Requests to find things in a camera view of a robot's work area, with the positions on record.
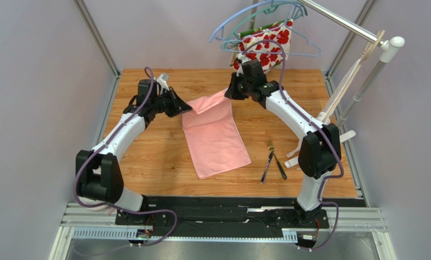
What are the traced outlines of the pink cloth napkin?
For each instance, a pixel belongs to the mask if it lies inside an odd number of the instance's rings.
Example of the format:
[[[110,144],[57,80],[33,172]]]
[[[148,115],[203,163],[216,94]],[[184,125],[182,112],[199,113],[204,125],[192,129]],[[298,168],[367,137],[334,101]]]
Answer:
[[[182,115],[182,130],[198,179],[252,163],[225,92],[189,101],[192,111]]]

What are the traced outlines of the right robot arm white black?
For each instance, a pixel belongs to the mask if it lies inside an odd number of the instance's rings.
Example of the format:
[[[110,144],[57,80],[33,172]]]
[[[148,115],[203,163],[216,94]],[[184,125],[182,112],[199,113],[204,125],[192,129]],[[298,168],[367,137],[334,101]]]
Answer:
[[[318,210],[332,171],[342,168],[337,126],[311,116],[289,96],[280,81],[268,81],[258,60],[243,63],[241,69],[241,73],[232,73],[225,97],[251,98],[276,115],[300,139],[298,165],[304,177],[297,197],[298,208],[306,213]]]

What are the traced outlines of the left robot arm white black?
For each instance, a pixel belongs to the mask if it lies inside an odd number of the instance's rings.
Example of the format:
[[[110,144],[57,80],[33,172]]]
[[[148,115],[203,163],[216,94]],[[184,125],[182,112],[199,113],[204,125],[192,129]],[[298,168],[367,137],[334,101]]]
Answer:
[[[126,212],[144,210],[145,197],[124,185],[120,169],[123,155],[157,114],[173,118],[192,111],[163,79],[144,79],[129,101],[117,125],[90,150],[75,158],[75,200],[84,207],[110,206]]]

